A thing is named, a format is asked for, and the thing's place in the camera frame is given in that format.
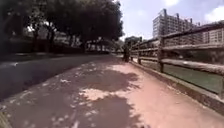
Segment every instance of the pedestrian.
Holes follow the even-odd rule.
[[[123,54],[124,54],[123,60],[125,62],[129,62],[130,53],[129,53],[129,47],[127,45],[124,46],[124,52],[123,52]]]

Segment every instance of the sky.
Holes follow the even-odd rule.
[[[119,0],[125,35],[152,38],[152,21],[163,9],[169,15],[179,13],[180,18],[192,18],[194,23],[224,20],[224,0]]]

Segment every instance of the wooden fence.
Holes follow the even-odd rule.
[[[197,27],[195,29],[189,29],[187,31],[173,33],[169,35],[159,36],[158,38],[153,38],[145,42],[139,42],[132,46],[131,48],[131,59],[137,58],[138,63],[141,64],[141,60],[153,61],[157,62],[157,70],[161,73],[164,72],[164,64],[193,69],[197,71],[208,72],[216,75],[222,76],[224,79],[224,66],[209,64],[203,62],[193,62],[186,60],[178,60],[178,59],[167,59],[164,54],[170,51],[217,51],[224,50],[224,42],[223,44],[197,44],[197,45],[177,45],[177,46],[165,46],[165,40],[172,38],[180,38],[187,35],[208,32],[211,30],[224,28],[224,21],[216,22],[213,24],[203,25]],[[155,48],[142,48],[141,46],[144,44],[149,44],[154,41],[159,41],[158,47]],[[150,57],[149,53],[156,53],[156,57]],[[222,89],[219,91],[219,96],[224,98],[224,84],[222,84]]]

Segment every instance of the walkway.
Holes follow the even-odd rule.
[[[2,103],[13,128],[224,128],[224,118],[111,56]]]

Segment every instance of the building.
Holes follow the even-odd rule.
[[[222,43],[224,42],[224,29],[212,30],[203,33],[203,41],[206,43]]]
[[[153,20],[153,37],[181,32],[198,26],[200,24],[193,24],[192,19],[181,19],[178,13],[175,16],[168,15],[166,9],[163,9]],[[202,36],[203,34],[199,33],[166,40],[166,46],[203,43]]]

